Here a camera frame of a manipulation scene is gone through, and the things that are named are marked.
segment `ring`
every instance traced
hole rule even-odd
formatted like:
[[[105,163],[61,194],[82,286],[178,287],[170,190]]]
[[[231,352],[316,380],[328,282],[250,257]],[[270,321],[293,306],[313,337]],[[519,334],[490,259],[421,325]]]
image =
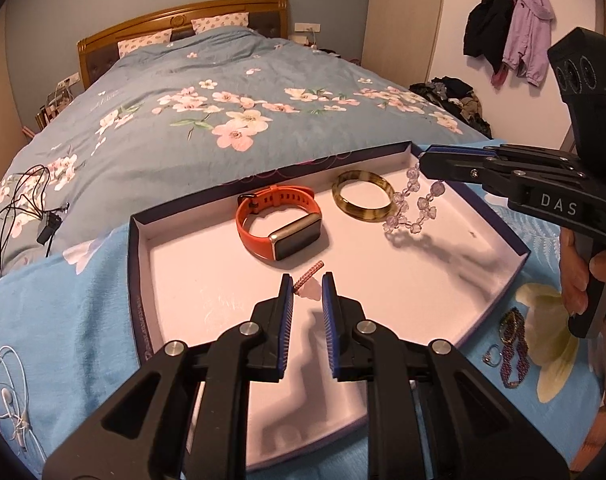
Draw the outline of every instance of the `ring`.
[[[354,205],[351,202],[348,202],[341,196],[341,185],[350,180],[360,180],[363,182],[371,182],[372,184],[376,184],[382,190],[387,193],[389,197],[389,204],[383,207],[379,207],[377,209],[368,209],[366,207],[360,207]],[[359,220],[365,220],[368,222],[377,222],[387,216],[392,214],[392,211],[395,209],[396,204],[393,201],[394,196],[394,188],[392,184],[390,184],[387,180],[385,180],[382,176],[379,176],[375,173],[371,173],[369,171],[363,170],[352,170],[346,171],[339,175],[336,179],[336,182],[332,184],[332,197],[334,198],[334,202],[338,206],[338,208],[343,211],[346,215],[349,215],[353,218]]]
[[[499,353],[499,359],[496,362],[492,361],[492,351],[494,349],[496,349],[496,351]],[[488,348],[488,351],[483,354],[482,359],[486,365],[491,366],[493,368],[496,368],[499,364],[501,364],[501,359],[503,359],[503,354],[499,350],[499,345],[497,345],[497,344],[491,345],[490,348]]]

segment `pile of clothes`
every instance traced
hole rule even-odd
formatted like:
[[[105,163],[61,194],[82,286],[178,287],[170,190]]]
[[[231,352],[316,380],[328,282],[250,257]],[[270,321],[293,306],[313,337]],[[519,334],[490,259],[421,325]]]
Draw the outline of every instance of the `pile of clothes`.
[[[429,83],[417,83],[410,86],[410,91],[427,99],[456,117],[462,123],[492,138],[490,125],[483,120],[481,101],[474,93],[474,88],[455,77],[437,77]]]

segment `black cable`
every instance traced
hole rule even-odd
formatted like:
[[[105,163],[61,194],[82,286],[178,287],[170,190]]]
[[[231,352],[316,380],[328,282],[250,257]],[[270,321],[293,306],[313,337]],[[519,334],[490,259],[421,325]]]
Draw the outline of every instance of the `black cable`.
[[[2,269],[3,269],[4,250],[6,249],[7,244],[9,243],[10,235],[12,233],[12,228],[14,227],[14,224],[16,223],[17,213],[22,212],[22,213],[32,216],[33,218],[36,218],[38,220],[42,220],[46,214],[46,211],[44,210],[45,190],[51,180],[49,168],[47,168],[46,166],[43,166],[42,164],[37,164],[36,166],[32,166],[31,168],[29,168],[25,173],[16,173],[16,175],[19,175],[19,179],[18,179],[18,182],[16,183],[16,187],[14,189],[12,199],[7,206],[3,207],[0,210],[0,216],[3,214],[3,212],[5,213],[5,216],[3,218],[3,225],[1,226],[1,233],[0,233],[0,279],[1,279]],[[17,195],[20,191],[20,188],[27,182],[27,180],[29,178],[31,178],[33,176],[38,176],[38,182],[32,189],[32,200],[30,200],[29,197],[27,197],[25,194],[21,194],[19,197],[19,198],[23,198],[23,197],[25,198],[25,200],[28,202],[29,206],[32,208],[32,210],[30,210],[30,209],[23,208],[23,207],[17,205]],[[44,177],[45,177],[45,184],[42,186],[41,191],[40,191],[40,208],[39,208],[36,204],[36,194],[37,194],[38,188],[42,185],[42,181],[43,181]],[[7,231],[7,234],[5,235],[5,237],[3,239],[3,233],[4,233],[5,227],[7,225],[7,219],[11,212],[14,213],[14,216],[12,218],[12,222],[10,223],[10,227]]]
[[[51,236],[51,238],[49,239],[49,244],[48,244],[48,250],[45,253],[45,257],[49,258],[49,251],[51,251],[52,249],[52,242],[54,241],[54,235]]]

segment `bed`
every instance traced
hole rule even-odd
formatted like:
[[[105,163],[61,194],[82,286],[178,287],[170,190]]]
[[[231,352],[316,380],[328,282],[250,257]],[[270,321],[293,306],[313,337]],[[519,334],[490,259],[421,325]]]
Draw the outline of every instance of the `bed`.
[[[247,12],[248,26],[193,33],[191,20],[233,12]],[[169,42],[119,58],[119,41],[167,29]],[[132,214],[336,153],[401,140],[484,140],[416,94],[288,41],[288,30],[287,0],[218,0],[141,16],[79,42],[85,92],[16,156],[0,183],[0,212],[14,196],[23,209],[13,211],[4,228],[0,347],[12,346],[20,355],[32,428],[45,454],[138,367],[124,286]],[[20,177],[37,165],[48,168],[47,184]],[[558,288],[558,230],[488,200],[533,250],[518,286]],[[49,258],[36,242],[35,207],[65,209]],[[0,237],[3,219],[1,214]],[[515,304],[527,310],[518,290],[466,345],[466,355],[481,368],[496,316]],[[20,373],[16,363],[8,371]],[[497,380],[490,368],[483,371]],[[601,400],[587,349],[581,346],[552,402],[538,399],[538,377],[531,373],[507,396],[571,460]],[[563,414],[579,403],[585,413],[569,432]],[[12,426],[0,421],[0,430],[15,449]],[[337,468],[347,466],[344,478],[365,477],[362,434],[332,446],[254,475],[340,478]],[[37,450],[16,451],[38,476]]]

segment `floral duvet cover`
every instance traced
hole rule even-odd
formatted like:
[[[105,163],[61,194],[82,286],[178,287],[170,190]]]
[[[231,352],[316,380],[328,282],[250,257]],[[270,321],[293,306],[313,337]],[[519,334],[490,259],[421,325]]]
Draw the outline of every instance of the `floral duvet cover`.
[[[274,168],[400,140],[483,138],[354,64],[245,27],[141,47],[14,159],[0,183],[0,212],[15,194],[20,206],[5,223],[2,273],[45,256],[35,208],[69,204],[60,253],[153,205]],[[22,175],[35,165],[47,183]]]

